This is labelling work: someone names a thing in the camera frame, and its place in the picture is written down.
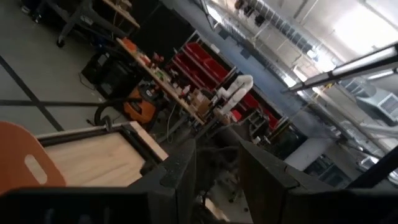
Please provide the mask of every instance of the chair backrest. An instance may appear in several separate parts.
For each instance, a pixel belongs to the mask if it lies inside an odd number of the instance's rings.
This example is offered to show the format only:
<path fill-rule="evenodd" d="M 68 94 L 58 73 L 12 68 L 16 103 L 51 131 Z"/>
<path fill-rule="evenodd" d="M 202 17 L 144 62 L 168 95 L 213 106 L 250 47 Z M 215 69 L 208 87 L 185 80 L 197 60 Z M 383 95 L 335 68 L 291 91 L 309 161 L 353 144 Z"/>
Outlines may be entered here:
<path fill-rule="evenodd" d="M 0 121 L 0 194 L 21 187 L 62 187 L 65 179 L 26 129 Z"/>

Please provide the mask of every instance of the concrete floor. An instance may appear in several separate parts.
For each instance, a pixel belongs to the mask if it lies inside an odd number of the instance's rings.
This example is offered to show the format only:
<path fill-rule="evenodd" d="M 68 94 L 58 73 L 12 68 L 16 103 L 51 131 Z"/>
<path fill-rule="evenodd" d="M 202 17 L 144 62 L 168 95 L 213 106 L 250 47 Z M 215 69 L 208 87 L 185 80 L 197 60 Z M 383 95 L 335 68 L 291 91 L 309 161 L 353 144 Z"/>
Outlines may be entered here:
<path fill-rule="evenodd" d="M 59 31 L 34 23 L 22 13 L 17 0 L 0 1 L 0 56 L 10 65 L 40 101 L 104 101 L 97 91 L 83 86 L 79 72 L 94 49 L 73 34 L 60 49 L 55 45 Z M 0 66 L 0 100 L 29 100 L 9 73 Z M 27 128 L 33 134 L 56 131 L 36 107 L 0 106 L 0 120 Z M 63 129 L 90 125 L 95 108 L 47 108 Z M 104 114 L 117 118 L 119 113 L 108 109 Z M 126 121 L 120 117 L 115 122 Z"/>

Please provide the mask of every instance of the white column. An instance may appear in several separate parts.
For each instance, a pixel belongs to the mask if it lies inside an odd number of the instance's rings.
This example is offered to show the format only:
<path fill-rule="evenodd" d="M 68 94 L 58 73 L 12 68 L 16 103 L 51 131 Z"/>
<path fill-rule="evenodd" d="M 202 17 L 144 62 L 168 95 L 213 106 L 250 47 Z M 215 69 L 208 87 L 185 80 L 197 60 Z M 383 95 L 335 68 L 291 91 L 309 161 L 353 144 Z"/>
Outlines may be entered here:
<path fill-rule="evenodd" d="M 334 139 L 308 138 L 296 151 L 285 159 L 292 167 L 303 171 L 326 150 L 335 145 Z"/>

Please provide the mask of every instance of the handle cutout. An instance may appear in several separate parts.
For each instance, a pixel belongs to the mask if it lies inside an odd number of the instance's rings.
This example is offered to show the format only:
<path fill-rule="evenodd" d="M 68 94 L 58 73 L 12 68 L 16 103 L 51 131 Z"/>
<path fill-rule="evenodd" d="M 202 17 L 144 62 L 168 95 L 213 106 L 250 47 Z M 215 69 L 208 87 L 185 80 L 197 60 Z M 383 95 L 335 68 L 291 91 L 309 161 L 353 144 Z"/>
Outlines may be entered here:
<path fill-rule="evenodd" d="M 25 165 L 39 184 L 45 184 L 47 182 L 47 174 L 33 155 L 29 154 L 25 157 Z"/>

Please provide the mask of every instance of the white robotic arm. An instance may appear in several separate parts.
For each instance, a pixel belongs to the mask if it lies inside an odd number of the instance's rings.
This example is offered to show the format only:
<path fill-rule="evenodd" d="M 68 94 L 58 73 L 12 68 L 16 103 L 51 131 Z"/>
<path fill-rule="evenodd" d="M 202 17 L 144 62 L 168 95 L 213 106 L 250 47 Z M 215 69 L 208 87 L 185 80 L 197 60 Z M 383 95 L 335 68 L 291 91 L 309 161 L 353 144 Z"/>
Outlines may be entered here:
<path fill-rule="evenodd" d="M 226 114 L 234 108 L 235 105 L 242 100 L 242 98 L 246 95 L 246 93 L 253 87 L 253 77 L 251 75 L 240 75 L 235 81 L 231 84 L 231 86 L 225 90 L 221 87 L 216 96 L 212 99 L 213 102 L 217 101 L 221 97 L 224 99 L 229 99 L 228 102 L 222 107 L 221 114 Z"/>

